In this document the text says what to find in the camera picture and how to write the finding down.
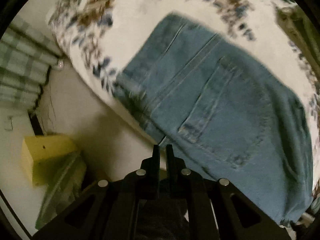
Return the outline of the yellow box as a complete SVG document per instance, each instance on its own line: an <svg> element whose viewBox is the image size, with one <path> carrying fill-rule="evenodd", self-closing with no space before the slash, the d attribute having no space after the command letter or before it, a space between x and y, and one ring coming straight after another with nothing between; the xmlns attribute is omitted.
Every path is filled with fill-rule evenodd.
<svg viewBox="0 0 320 240"><path fill-rule="evenodd" d="M77 146L66 135L30 136L22 141L22 167L33 187L48 184Z"/></svg>

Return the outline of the blue denim jeans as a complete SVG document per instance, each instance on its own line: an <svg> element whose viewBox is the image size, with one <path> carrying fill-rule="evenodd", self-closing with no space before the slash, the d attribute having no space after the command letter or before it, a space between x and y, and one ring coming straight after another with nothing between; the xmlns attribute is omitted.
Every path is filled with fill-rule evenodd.
<svg viewBox="0 0 320 240"><path fill-rule="evenodd" d="M259 61L168 14L117 76L114 97L161 146L207 179L227 178L278 224L312 202L304 106Z"/></svg>

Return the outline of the green plaid curtain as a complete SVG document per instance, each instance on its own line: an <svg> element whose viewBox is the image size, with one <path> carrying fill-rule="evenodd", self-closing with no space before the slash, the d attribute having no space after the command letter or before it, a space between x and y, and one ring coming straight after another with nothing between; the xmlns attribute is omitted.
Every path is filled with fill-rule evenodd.
<svg viewBox="0 0 320 240"><path fill-rule="evenodd" d="M16 16L1 37L1 102L35 108L49 68L61 57L56 43Z"/></svg>

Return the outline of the floral white bed blanket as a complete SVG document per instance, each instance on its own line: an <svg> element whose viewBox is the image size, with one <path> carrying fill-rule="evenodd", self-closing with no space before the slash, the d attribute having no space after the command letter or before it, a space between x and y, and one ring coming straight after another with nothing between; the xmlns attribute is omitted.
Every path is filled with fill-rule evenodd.
<svg viewBox="0 0 320 240"><path fill-rule="evenodd" d="M261 61L302 100L311 132L313 188L319 187L319 81L278 25L285 0L58 0L46 20L76 72L132 128L138 123L115 98L116 77L157 23L176 12L220 33Z"/></svg>

